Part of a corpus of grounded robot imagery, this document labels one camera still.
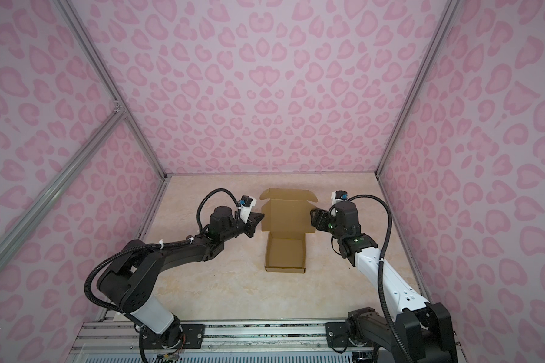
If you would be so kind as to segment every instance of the pink leopard print wall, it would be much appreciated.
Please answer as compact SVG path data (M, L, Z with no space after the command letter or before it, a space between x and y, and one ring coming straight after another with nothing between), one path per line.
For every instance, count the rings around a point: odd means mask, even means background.
M0 363L66 356L99 311L85 278L135 236L158 183L119 125L0 274Z
M545 361L545 1L467 1L409 121L386 190L468 361Z
M0 1L0 237L110 110L49 0Z
M375 170L445 0L74 1L166 170Z

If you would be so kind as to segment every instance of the vent grille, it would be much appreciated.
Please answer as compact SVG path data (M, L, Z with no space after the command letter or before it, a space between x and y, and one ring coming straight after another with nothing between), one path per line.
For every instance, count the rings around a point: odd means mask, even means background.
M156 354L147 355L149 363L163 363ZM139 354L89 354L85 363L141 363ZM333 352L241 352L183 353L177 363L352 363L351 353Z

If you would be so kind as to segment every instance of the aluminum frame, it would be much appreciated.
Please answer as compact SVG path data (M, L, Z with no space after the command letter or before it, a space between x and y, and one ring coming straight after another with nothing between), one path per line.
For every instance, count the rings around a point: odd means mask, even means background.
M167 186L170 184L172 175L168 174L166 178L161 181L160 185L157 187L157 191L153 196L152 204L149 206L148 211L145 213L142 219L142 225L139 227L135 238L145 241L145 236L149 228L152 226L154 219L156 218L157 211L160 208L161 201L163 200L164 195L166 194Z
M388 198L388 194L385 192L384 185L382 184L379 178L377 178L377 180L378 180L379 189L384 195L384 201L386 202L388 206L391 206L392 203L390 202ZM410 263L410 268L412 269L412 272L414 273L414 277L416 279L416 283L418 284L418 288L420 289L420 293L422 294L422 296L428 299L428 301L432 301L432 295L430 294L428 287L426 287L426 281L424 280L424 277L422 276L420 269L418 269L418 264L416 263L414 255L410 251L410 243L407 240L406 236L404 236L404 233L402 229L400 228L400 222L398 221L398 218L395 213L392 213L392 222L393 222L393 226L398 232L398 236L400 236L401 246L404 248L404 252L406 253L406 257L408 259L408 262Z
M434 62L436 61L436 58L438 58L438 54L440 53L440 50L442 49L442 46L444 45L444 42L448 37L448 33L450 33L451 27L454 24L454 21L456 20L459 10L463 4L464 0L448 0L446 6L444 7L442 17L440 18L438 26L434 31L432 40L430 40L428 48L426 48L424 60L422 61L422 63L420 63L420 68L418 68L418 73L414 78L414 82L410 87L408 96L406 97L406 100L404 101L404 104L401 108L400 115L396 120L396 125L393 128L392 134L388 139L384 154L379 160L378 167L375 171L375 176L378 178L378 180L382 172L384 171L390 156L393 153L393 147L398 141L401 128L404 126L409 115L411 114L411 110L414 107L418 96L420 95L420 91L422 90L422 87L427 81L428 74L434 66Z
M38 226L81 173L85 165L105 143L122 120L126 120L123 109L118 107L104 121L103 125L79 149L64 169L36 197L32 206L22 218L0 238L0 272L22 247L29 234Z
M135 117L133 116L133 114L131 113L131 110L129 109L129 105L125 102L125 100L123 99L123 96L121 95L121 92L119 91L119 88L113 81L113 77L111 76L111 73L105 66L103 57L100 55L99 51L94 46L94 42L91 39L91 36L89 35L89 33L87 32L87 28L85 28L85 25L83 25L83 22L80 19L74 5L71 3L70 0L51 0L51 1L55 4L59 12L62 14L67 25L69 26L70 31L75 36L75 39L79 43L79 46L81 47L81 49L87 56L89 62L93 66L94 71L97 73L97 75L101 79L103 86L105 87L105 89L107 90L111 98L114 99L115 104L118 107L122 107L126 111L127 126L129 126L129 128L131 129L131 132L135 136L135 140L138 142L145 156L147 157L149 162L152 164L155 172L160 176L161 179L165 179L166 171L164 170L163 166L161 166L161 163L159 159L157 158L156 154L153 152L151 145L149 144L143 132L139 128L139 125L137 124Z
M139 336L134 330L134 324L130 321L114 321L114 316L114 311L108 311L103 322L84 323L69 357L136 350ZM327 346L324 324L344 321L345 318L325 318L182 321L182 323L206 325L199 352L331 352L331 348ZM371 350L371 347L360 347L359 350Z

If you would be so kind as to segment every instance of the wire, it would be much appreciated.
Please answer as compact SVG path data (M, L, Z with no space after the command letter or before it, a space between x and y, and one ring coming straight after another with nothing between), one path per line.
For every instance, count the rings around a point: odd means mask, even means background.
M138 331L139 332L139 355L141 357L142 363L149 363L149 361L147 360L147 357L145 356L145 350L144 350L144 330L145 329L147 329L147 326L144 325ZM184 345L186 344L186 334L182 334L182 338L180 339L180 342L182 342L180 347L177 348L175 352L171 353L170 355L174 355L181 352Z
M393 338L396 340L398 347L400 348L401 352L404 354L404 357L406 358L407 363L414 363L414 359L412 359L410 352L408 351L404 342L401 340L398 330L396 329L396 326L393 323L393 319L389 313L388 305L385 301L385 295L384 295L384 257L385 257L385 251L388 249L389 238L392 234L392 211L389 209L388 205L383 200L370 194L356 195L349 198L348 201L352 201L359 198L369 198L369 199L377 200L379 204L381 204L385 208L385 212L388 215L388 229L385 233L384 244L382 245L381 251L379 252L379 265L378 265L379 304L381 305L382 311L384 312L385 321L388 323L389 330L392 332Z
M343 354L343 353L345 353L345 351L347 351L347 346L349 345L349 334L347 334L347 335L336 335L335 337L333 337L333 339L331 339L331 345L333 345L333 341L335 339L337 339L337 338L345 338L345 347L343 348L343 350L337 350L334 347L331 347L331 349L333 349L333 351L336 352L336 353Z
M378 357L379 357L379 348L381 345L378 343L374 343L374 348L371 351L371 360L374 361L374 363L378 363Z
M332 211L333 209L335 209L335 206L336 206L336 205L337 205L337 203L335 203L334 205L332 205L332 206L329 208L329 210L327 211L327 214L331 215L331 211Z
M139 355L141 356L142 363L149 363L144 352L144 330L146 328L147 326L144 325L139 329Z
M187 240L183 240L183 241L178 241L178 242L170 242L170 243L165 243L164 244L164 247L167 247L167 248L178 248L178 247L184 247L188 244L192 243L191 240L187 239ZM130 253L133 253L133 252L138 252L138 251L142 251L142 250L147 250L147 249L158 249L160 248L161 245L159 243L147 243L147 244L144 244L144 245L140 245L140 246L135 246L135 247L131 247L131 248L128 248L127 250L123 250L121 252L118 252L116 254L114 254L113 256L111 257L108 257L107 259L105 259L103 262L101 262L100 264L98 264L94 269L93 271L90 272L90 274L87 276L87 279L85 279L85 285L84 285L84 292L85 292L85 296L87 296L87 298L89 299L90 302L94 303L95 305L98 305L98 306L101 306L105 309L109 309L109 310L113 310L113 311L116 311L116 312L121 312L123 313L123 311L121 311L121 309L119 309L119 307L115 304L110 304L109 302L106 302L106 301L102 301L101 299L99 299L98 297L96 297L94 294L93 294L93 291L91 291L91 285L93 284L93 280L94 280L94 277L97 275L97 273L99 273L106 265L109 265L111 262L115 261L117 258L121 257L121 256L124 256L126 254L130 254Z
M333 246L333 240L334 240L334 239L335 239L335 237L334 237L334 236L331 236L331 248L333 249L333 252L335 252L336 254L338 254L338 255L341 256L341 253L337 252L337 251L335 250L335 247Z
M224 193L230 195L230 198L233 199L234 205L236 206L236 227L238 227L238 221L240 219L240 212L238 211L238 209L240 208L240 204L238 204L238 200L236 198L234 198L234 195L229 190L224 189L224 188L218 188L218 189L214 189L213 191L208 193L208 195L204 197L204 199L202 200L202 202L198 206L198 209L196 211L196 222L198 223L198 230L199 231L204 230L204 228L202 227L202 222L200 221L200 212L202 211L202 207L204 207L204 204L206 204L206 202L208 201L208 199L210 199L210 197L212 197L212 195L214 195L214 194L216 194L218 192L224 192Z

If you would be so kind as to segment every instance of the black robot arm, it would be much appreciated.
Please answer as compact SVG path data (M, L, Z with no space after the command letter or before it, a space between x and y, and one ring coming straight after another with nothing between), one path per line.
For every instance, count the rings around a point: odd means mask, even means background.
M251 211L256 201L242 196L236 201L229 191L216 189L200 204L197 215L206 200L216 192L226 192L234 200L236 210L226 206L214 209L210 223L195 236L171 243L146 244L134 239L122 251L107 258L89 274L85 281L85 295L93 303L118 311L141 329L140 339L154 342L154 346L174 348L183 345L180 320L153 296L152 291L160 272L191 262L209 261L224 250L227 240L242 234L254 236L256 226L264 218ZM97 280L97 289L110 301L98 299L91 291L95 276L108 266ZM140 345L142 360L145 356Z

